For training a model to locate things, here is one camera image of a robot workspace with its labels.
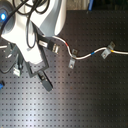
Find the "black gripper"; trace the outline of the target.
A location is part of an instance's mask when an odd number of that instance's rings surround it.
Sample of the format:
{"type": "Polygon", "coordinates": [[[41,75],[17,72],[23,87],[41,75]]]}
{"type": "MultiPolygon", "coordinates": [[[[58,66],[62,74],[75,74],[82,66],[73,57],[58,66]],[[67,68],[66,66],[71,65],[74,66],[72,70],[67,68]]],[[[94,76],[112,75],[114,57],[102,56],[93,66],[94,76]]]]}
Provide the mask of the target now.
{"type": "MultiPolygon", "coordinates": [[[[43,46],[50,51],[53,50],[54,48],[54,43],[41,35],[37,36],[37,43],[40,46],[43,46]]],[[[30,77],[34,77],[35,75],[38,74],[38,77],[43,85],[43,87],[50,92],[53,89],[53,85],[48,79],[47,75],[44,72],[39,72],[39,71],[44,71],[49,67],[46,55],[44,50],[41,50],[39,55],[32,55],[30,57],[30,60],[26,62],[26,68],[28,70],[28,74],[30,77]]]]}

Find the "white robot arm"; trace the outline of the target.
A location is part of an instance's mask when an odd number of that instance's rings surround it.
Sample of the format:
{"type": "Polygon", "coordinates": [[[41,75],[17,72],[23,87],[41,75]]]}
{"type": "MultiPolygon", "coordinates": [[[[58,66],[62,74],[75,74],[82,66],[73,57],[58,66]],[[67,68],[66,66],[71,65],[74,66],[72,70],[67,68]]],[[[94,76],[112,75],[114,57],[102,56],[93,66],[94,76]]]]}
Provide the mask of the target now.
{"type": "Polygon", "coordinates": [[[16,51],[15,75],[21,75],[26,63],[30,77],[37,75],[47,91],[53,89],[44,72],[49,67],[44,49],[59,52],[50,37],[61,32],[65,19],[66,0],[0,0],[0,37],[9,42],[7,58],[16,51]]]}

